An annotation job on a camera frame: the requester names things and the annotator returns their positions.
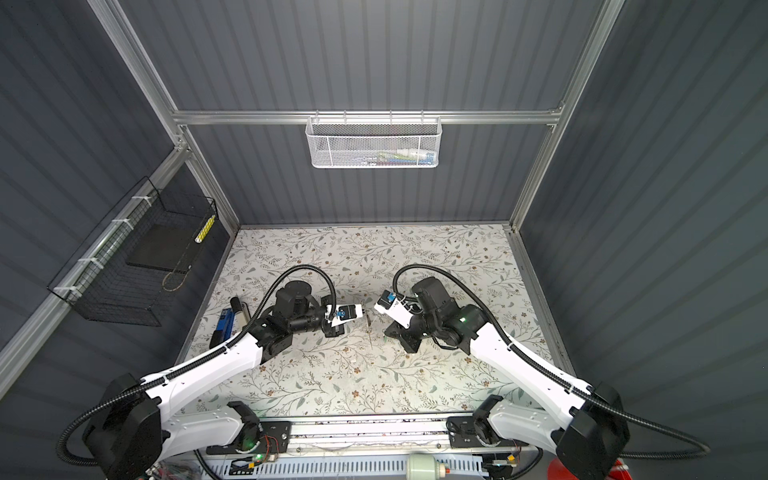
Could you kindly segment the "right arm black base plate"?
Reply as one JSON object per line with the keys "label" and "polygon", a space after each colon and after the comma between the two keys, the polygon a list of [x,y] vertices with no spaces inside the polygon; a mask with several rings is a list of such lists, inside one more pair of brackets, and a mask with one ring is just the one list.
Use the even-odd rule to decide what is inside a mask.
{"label": "right arm black base plate", "polygon": [[470,415],[449,416],[445,422],[450,446],[454,449],[470,448],[512,448],[513,450],[527,446],[527,443],[501,439],[494,443],[484,443],[475,430],[474,420]]}

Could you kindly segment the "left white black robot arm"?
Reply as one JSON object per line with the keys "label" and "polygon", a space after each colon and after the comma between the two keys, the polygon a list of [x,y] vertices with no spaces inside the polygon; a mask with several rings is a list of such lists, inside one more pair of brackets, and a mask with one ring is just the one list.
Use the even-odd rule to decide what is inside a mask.
{"label": "left white black robot arm", "polygon": [[363,316],[362,305],[340,303],[322,269],[307,268],[328,288],[321,299],[307,282],[289,278],[301,269],[293,266],[274,281],[265,296],[274,303],[260,302],[236,336],[163,371],[113,380],[97,405],[64,428],[57,457],[72,466],[97,467],[109,479],[136,479],[159,461],[210,446],[246,455],[259,449],[266,442],[261,421],[242,401],[229,402],[221,413],[186,420],[177,415],[211,388],[282,353],[295,334],[319,331],[336,338]]}

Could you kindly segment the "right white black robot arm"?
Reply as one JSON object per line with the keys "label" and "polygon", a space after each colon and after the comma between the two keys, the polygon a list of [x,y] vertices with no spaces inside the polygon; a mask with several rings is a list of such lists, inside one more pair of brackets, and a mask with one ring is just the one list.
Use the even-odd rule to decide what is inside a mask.
{"label": "right white black robot arm", "polygon": [[512,381],[535,401],[533,408],[489,396],[472,415],[478,441],[495,447],[520,440],[556,455],[578,479],[604,479],[617,460],[687,460],[711,448],[685,432],[625,411],[612,386],[592,385],[533,353],[508,334],[488,306],[461,280],[435,266],[410,294],[384,291],[375,309],[391,318],[385,334],[406,352],[423,339],[460,350]]}

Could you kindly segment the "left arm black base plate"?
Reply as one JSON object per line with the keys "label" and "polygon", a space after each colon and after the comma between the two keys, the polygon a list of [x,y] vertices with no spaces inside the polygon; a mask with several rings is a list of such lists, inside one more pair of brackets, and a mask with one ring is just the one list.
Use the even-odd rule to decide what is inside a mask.
{"label": "left arm black base plate", "polygon": [[278,455],[287,452],[292,423],[288,421],[261,422],[259,428],[246,426],[235,440],[223,446],[209,446],[208,455]]}

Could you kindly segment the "metal perforated ring disc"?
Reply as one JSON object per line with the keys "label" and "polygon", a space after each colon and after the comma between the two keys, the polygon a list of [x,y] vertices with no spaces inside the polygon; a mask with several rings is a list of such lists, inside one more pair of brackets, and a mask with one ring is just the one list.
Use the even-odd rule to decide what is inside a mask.
{"label": "metal perforated ring disc", "polygon": [[366,320],[366,333],[368,335],[369,345],[371,348],[373,348],[374,347],[374,332],[373,332],[373,325],[372,325],[373,322],[371,320],[369,313],[366,312],[364,316]]}

